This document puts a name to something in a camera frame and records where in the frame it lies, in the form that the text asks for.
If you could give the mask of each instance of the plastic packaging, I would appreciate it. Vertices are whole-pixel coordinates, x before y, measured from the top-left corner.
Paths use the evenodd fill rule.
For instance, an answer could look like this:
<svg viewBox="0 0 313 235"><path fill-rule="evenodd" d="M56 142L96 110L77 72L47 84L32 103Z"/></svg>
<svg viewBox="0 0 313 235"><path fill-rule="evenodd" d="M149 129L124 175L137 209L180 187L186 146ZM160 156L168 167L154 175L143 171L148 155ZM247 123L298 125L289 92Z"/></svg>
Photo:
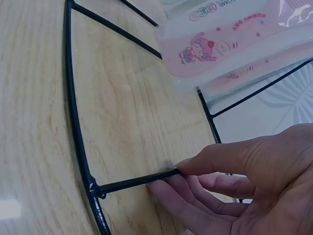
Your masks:
<svg viewBox="0 0 313 235"><path fill-rule="evenodd" d="M206 1L156 29L179 91L212 98L313 56L312 0Z"/></svg>

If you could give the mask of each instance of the metal rack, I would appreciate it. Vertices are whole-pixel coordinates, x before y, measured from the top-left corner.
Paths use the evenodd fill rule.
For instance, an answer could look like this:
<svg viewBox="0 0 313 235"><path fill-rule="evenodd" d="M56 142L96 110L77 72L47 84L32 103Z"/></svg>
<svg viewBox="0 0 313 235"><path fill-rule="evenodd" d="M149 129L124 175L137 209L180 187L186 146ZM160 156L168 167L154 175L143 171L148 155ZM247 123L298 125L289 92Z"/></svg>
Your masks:
<svg viewBox="0 0 313 235"><path fill-rule="evenodd" d="M152 26L157 27L158 24L150 19L147 15L141 12L138 8L130 4L126 0L119 0L124 3L127 7L132 9L135 13L140 15L144 18L147 22L149 22ZM126 181L111 183L107 185L98 185L96 183L96 179L91 175L88 161L86 157L86 152L83 143L82 132L79 123L78 111L77 111L77 103L76 103L76 94L74 88L74 76L73 76L73 66L72 66L72 52L71 52L71 13L72 10L76 10L81 14L101 23L102 25L112 29L116 33L126 37L127 39L131 40L132 42L136 43L137 45L143 47L156 57L162 59L161 54L155 50L154 48L150 47L137 37L133 36L132 34L128 33L127 31L121 29L120 27L116 26L115 24L111 23L110 21L104 19L103 17L95 14L94 12L89 11L88 9L84 8L81 5L78 5L74 0L67 0L65 4L65 24L64 24L64 42L65 42L65 65L66 65L66 89L67 89L67 102L68 102L68 112L69 118L72 128L72 137L75 145L76 156L78 160L78 165L80 169L80 174L82 177L84 189L86 191L86 195L90 204L90 208L92 210L93 216L96 220L97 226L99 228L99 232L101 235L111 235L109 226L106 222L106 219L103 215L102 208L99 203L99 199L105 199L107 193L119 191L126 188L135 187L138 185L146 184L158 179L164 179L176 174L179 174L178 169L173 169L167 172L143 176L135 179L130 179ZM276 84L277 82L281 81L285 77L289 76L293 72L297 71L298 69L302 68L313 59L306 61L305 63L299 65L298 67L292 69L288 73L284 74L280 78L276 79L275 81L269 83L268 85L264 86L263 88L255 91L254 93L246 96L245 98L239 100L238 102L228 106L227 108L217 112L216 114L211 114L206 102L203 98L203 95L200 90L198 90L198 95L201 100L202 106L204 108L206 117L214 134L215 141L217 143L221 143L221 138L219 136L218 130L214 124L214 118L217 116L227 112L228 110L236 107L237 105L245 102L246 100L250 99L251 97L257 95L258 93L264 91L265 89L271 87L272 85Z"/></svg>

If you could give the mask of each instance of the fingernail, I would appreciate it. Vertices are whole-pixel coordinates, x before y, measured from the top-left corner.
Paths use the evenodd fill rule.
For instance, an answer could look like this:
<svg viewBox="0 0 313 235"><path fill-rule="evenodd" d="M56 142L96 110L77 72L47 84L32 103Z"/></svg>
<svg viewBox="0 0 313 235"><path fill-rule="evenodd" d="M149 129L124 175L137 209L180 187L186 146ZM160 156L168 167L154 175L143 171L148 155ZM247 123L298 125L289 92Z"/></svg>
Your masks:
<svg viewBox="0 0 313 235"><path fill-rule="evenodd" d="M176 165L176 167L177 167L177 168L180 168L180 167L182 167L182 166L188 164L188 163L190 162L190 160L191 160L191 158L187 158L187 159L185 159L185 160L182 160L180 163L178 163L178 164Z"/></svg>

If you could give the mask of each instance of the wooden table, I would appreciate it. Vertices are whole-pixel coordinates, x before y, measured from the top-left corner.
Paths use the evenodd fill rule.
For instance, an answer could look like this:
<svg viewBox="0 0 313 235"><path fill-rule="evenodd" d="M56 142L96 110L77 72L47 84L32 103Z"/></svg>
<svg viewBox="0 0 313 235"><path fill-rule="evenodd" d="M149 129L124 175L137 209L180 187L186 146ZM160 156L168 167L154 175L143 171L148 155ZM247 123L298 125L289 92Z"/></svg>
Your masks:
<svg viewBox="0 0 313 235"><path fill-rule="evenodd" d="M77 3L157 48L153 28L118 0ZM156 0L132 3L165 21ZM64 5L0 0L0 200L21 205L20 217L0 221L1 235L98 234L67 114ZM196 92L177 97L160 59L75 11L72 52L85 149L98 184L159 172L213 143ZM184 230L145 186L112 193L101 205L114 235Z"/></svg>

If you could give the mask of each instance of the cartoon girl illustration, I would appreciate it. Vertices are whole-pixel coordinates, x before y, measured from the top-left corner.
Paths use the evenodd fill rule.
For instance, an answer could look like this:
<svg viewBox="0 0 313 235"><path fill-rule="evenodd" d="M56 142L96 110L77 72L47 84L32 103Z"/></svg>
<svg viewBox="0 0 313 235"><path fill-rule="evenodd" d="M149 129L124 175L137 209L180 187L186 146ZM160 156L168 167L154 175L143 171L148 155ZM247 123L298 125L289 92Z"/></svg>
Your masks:
<svg viewBox="0 0 313 235"><path fill-rule="evenodd" d="M197 34L190 41L191 47L186 47L179 53L182 64L195 62L196 58L199 61L216 61L216 57L211 57L214 42L203 38L203 35L204 33Z"/></svg>

